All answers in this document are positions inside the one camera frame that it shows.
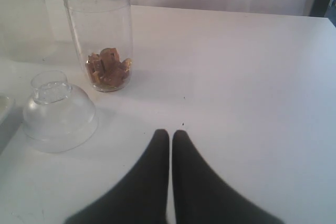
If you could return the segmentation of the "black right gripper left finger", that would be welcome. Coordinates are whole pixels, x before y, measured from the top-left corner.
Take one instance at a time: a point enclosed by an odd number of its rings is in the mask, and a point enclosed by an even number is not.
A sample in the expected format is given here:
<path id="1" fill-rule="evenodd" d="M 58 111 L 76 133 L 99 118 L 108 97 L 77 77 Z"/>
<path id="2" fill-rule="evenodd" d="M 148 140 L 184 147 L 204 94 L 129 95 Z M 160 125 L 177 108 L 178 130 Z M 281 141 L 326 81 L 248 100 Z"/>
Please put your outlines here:
<path id="1" fill-rule="evenodd" d="M 66 223 L 166 223 L 170 142 L 156 130 L 131 170 L 106 194 Z"/>

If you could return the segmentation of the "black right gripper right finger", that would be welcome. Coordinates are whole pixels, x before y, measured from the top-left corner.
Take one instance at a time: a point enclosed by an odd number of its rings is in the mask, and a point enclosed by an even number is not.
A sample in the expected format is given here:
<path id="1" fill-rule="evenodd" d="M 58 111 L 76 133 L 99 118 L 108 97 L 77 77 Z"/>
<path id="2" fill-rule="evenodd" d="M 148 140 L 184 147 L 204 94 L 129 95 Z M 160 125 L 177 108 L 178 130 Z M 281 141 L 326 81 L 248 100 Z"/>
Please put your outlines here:
<path id="1" fill-rule="evenodd" d="M 282 223 L 225 183 L 182 130 L 172 139 L 172 181 L 177 223 Z"/>

